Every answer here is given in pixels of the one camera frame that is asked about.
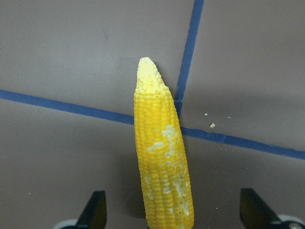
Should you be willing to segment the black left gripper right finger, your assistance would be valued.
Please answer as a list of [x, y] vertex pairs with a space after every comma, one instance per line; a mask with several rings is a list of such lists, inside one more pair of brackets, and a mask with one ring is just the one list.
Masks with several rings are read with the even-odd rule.
[[241, 189], [239, 214], [246, 229], [281, 229], [283, 225], [276, 213], [252, 188]]

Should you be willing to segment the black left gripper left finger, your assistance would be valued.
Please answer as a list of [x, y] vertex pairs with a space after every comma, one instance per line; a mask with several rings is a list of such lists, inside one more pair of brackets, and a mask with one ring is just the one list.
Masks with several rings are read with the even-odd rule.
[[77, 229], [104, 229], [107, 223], [105, 191], [94, 191], [81, 213]]

